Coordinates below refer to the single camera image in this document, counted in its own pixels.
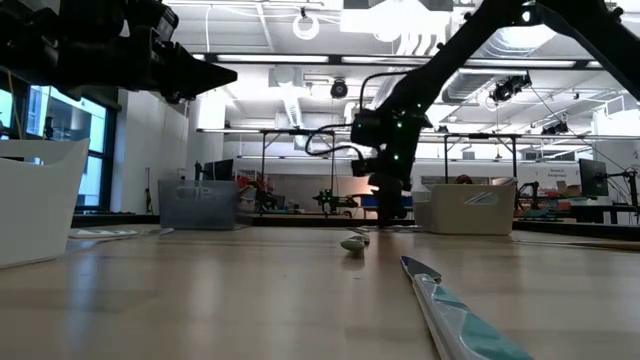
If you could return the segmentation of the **blue cart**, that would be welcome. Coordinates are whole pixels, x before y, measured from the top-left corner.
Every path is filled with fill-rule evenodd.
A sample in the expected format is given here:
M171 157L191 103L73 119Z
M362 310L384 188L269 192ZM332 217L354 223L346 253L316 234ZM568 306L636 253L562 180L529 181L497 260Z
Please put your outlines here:
M360 205L362 208L378 208L379 201L373 194L361 194ZM402 206L406 209L412 210L413 208L412 198L410 196L403 196Z

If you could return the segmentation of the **small black green-lit robot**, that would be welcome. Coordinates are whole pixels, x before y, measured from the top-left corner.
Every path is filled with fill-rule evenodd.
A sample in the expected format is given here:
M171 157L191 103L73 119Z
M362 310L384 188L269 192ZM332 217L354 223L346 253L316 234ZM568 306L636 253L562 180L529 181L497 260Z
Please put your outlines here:
M320 189L313 200L318 203L324 213L331 215L337 215L340 208L353 209L358 207L358 203L352 197L336 196L331 189Z

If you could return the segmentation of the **long ceiling light strip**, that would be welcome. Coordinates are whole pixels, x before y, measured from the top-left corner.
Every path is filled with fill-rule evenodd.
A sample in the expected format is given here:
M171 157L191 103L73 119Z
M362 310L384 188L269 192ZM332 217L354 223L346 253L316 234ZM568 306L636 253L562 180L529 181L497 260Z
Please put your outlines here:
M419 67L431 60L430 56L399 55L314 55L279 53L194 53L198 60L228 64L309 64L334 66L388 66ZM596 60L538 59L538 58L470 58L463 63L469 68L523 68L523 69L577 69L603 70Z

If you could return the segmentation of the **pale green handled knife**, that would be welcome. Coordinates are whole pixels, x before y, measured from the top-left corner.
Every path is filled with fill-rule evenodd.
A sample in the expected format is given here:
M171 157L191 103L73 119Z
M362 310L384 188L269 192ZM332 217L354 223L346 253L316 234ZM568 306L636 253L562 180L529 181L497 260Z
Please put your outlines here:
M370 238L366 230L349 228L351 235L340 242L340 246L351 253L361 253L370 244Z

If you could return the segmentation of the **black metal rig frame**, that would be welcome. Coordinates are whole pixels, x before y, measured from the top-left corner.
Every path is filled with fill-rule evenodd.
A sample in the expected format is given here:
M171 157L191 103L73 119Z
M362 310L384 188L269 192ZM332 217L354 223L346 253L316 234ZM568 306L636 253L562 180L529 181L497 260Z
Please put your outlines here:
M449 144L448 140L450 138L457 139L468 139L468 140L489 140L489 139L509 139L511 141L510 145L506 145L506 148L512 153L512 174L514 177L517 176L517 139L520 138L519 134L493 134L493 133L444 133L442 135L443 145L444 145L444 178L445 183L449 183Z
M315 135L327 135L330 136L332 139L332 143L329 146L329 154L331 155L330 160L331 160L331 176L330 176L330 190L333 191L334 190L334 185L335 185L335 175L336 175L336 159L335 159L335 154L333 152L333 149L335 148L336 145L336 133L333 130L310 130L310 129L302 129L302 128L292 128L292 129L259 129L258 132L261 134L262 136L262 145L261 145L261 168L260 168L260 173L261 173L261 180L260 180L260 185L262 188L265 188L266 185L266 172L265 172L265 162L266 162L266 149L268 148L267 145L267 136L270 134L276 134L277 136L286 134L289 136L306 136L308 140L312 139Z

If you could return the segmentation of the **grey translucent plastic bin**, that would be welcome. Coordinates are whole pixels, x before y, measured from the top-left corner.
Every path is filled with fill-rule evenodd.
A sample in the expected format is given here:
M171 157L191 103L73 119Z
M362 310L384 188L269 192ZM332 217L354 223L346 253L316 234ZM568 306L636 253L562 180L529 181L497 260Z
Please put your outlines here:
M239 205L233 181L160 180L159 222L179 230L231 230Z

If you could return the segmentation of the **black aluminium table frame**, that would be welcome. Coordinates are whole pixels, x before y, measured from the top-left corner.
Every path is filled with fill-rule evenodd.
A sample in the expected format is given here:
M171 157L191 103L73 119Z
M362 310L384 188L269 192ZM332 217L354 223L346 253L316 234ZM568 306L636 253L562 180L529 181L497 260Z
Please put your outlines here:
M74 215L74 228L109 225L158 224L158 215L135 214L89 214ZM248 223L262 227L361 227L373 226L373 219L350 219L340 217L314 218L312 216L250 216ZM640 242L640 226L605 225L594 223L564 223L546 221L513 221L512 229L540 233L559 234L601 239Z

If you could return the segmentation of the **black computer monitor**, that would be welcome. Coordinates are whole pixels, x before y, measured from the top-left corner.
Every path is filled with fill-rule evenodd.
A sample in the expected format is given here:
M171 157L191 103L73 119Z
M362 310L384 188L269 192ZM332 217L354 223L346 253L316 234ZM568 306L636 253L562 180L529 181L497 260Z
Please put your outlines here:
M205 163L202 166L201 179L215 181L232 181L233 160L226 159Z
M579 172L583 196L605 197L609 195L607 169L604 162L580 159Z

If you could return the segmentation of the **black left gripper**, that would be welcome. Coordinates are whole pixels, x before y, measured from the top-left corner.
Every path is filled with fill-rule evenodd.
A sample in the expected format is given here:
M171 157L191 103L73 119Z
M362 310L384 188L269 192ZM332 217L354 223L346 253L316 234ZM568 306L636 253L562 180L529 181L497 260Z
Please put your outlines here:
M84 87L114 87L156 91L170 104L237 80L171 43L178 24L162 0L59 0L58 9L0 0L0 70L74 99ZM162 87L165 59L185 79Z

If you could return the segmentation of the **white plastic bin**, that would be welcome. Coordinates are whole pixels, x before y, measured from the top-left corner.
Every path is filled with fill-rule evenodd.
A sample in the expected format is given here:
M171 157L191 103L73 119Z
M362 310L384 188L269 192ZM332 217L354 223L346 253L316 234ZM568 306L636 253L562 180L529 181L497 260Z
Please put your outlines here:
M411 192L415 224L440 235L509 236L515 209L516 178L501 178L495 184L434 184ZM469 205L465 201L493 192L495 205Z
M89 143L0 140L0 269L64 253Z

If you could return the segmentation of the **black framed window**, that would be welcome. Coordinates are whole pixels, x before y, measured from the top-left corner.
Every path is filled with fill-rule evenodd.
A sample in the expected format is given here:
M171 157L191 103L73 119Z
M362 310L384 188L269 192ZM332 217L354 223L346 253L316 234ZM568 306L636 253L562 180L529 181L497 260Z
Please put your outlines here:
M73 100L49 86L0 85L0 140L89 141L76 207L108 207L115 113L92 100Z

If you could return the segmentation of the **gold knife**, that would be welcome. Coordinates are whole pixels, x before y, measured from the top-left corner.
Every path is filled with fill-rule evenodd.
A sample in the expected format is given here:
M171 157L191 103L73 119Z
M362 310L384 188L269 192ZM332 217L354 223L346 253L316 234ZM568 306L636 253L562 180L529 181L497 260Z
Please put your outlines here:
M521 244L539 244L556 246L578 246L586 248L602 248L620 251L640 252L640 243L636 242L539 242L521 241Z

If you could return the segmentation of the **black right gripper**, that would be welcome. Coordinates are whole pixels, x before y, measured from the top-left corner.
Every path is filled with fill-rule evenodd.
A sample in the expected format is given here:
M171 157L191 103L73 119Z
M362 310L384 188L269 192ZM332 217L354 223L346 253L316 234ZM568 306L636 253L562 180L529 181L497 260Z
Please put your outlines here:
M368 176L370 180L388 180L397 183L402 191L412 188L412 169L415 162L415 148L395 148L383 150L376 157L365 157L355 149L357 158L351 161L352 174L355 177ZM384 228L395 219L403 218L402 195L400 190L380 187L375 193L378 200L377 226Z

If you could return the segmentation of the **silver round ceiling duct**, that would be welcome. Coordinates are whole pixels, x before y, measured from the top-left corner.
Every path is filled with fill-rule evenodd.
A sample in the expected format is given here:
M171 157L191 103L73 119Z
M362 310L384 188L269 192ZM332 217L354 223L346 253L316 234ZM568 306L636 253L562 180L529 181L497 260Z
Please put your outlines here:
M555 35L556 33L545 25L501 28L479 47L474 55L483 58L528 57ZM442 101L463 103L493 78L494 75L466 74L458 71L442 89Z

